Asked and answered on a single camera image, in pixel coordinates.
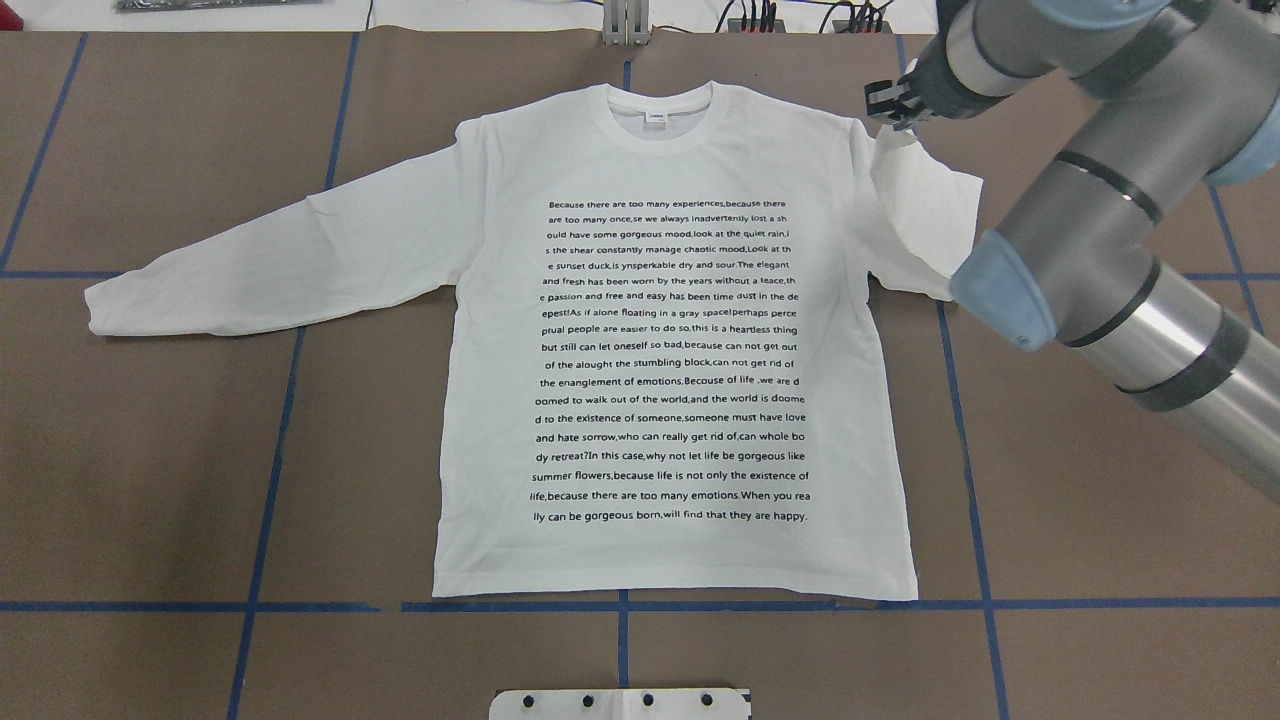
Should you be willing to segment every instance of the robotic arm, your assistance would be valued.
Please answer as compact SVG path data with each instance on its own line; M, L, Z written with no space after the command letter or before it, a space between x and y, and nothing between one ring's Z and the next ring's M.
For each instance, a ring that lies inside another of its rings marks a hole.
M899 129L970 118L1062 68L1102 108L952 278L1027 351L1051 340L1280 503L1280 350L1142 242L1202 179L1280 159L1280 37L1228 0L970 0L867 86Z

